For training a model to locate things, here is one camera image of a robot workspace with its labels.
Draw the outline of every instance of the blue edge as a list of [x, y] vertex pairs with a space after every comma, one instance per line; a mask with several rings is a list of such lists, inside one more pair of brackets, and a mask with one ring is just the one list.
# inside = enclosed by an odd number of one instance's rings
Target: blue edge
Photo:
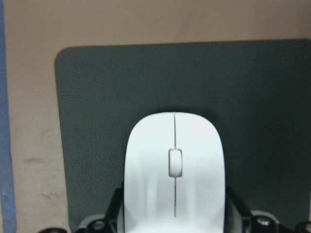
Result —
[[0, 0], [0, 197], [3, 232], [14, 233], [16, 231], [16, 210], [12, 160], [10, 154], [10, 129], [2, 0]]

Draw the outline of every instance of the mouse scroll wheel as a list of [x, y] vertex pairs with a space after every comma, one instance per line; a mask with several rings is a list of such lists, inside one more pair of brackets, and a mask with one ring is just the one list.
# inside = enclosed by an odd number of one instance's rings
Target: mouse scroll wheel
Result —
[[180, 149], [169, 150], [169, 176], [181, 177], [183, 173], [182, 152]]

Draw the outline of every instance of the beige desk surface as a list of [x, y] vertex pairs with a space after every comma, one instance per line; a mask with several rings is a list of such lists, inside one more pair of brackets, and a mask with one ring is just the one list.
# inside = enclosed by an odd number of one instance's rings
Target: beige desk surface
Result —
[[53, 66], [63, 48], [311, 38], [309, 0], [4, 0], [4, 17], [17, 233], [69, 230]]

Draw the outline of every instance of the dark gray mouse pad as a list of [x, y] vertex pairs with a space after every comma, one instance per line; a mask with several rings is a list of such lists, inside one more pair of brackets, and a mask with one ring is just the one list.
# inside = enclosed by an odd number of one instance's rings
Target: dark gray mouse pad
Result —
[[215, 125], [226, 184], [249, 208], [289, 227], [307, 219], [309, 40], [73, 47], [55, 73], [72, 230], [106, 211], [134, 125], [166, 111]]

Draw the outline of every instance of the computer mouse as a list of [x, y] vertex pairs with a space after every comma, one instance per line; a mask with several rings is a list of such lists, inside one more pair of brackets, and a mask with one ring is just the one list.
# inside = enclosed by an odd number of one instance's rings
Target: computer mouse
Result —
[[126, 233], [223, 233], [225, 167], [215, 127], [169, 112], [140, 120], [124, 169]]

